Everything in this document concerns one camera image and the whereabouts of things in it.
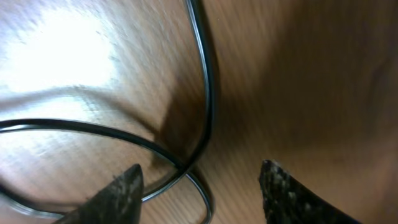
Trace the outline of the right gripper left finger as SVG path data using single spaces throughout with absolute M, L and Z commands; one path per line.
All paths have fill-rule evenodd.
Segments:
M 144 178 L 134 164 L 76 210 L 54 224 L 137 224 L 141 217 Z

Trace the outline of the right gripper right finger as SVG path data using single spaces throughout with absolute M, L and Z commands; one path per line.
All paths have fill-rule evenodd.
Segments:
M 359 224 L 274 161 L 263 161 L 259 183 L 267 224 Z

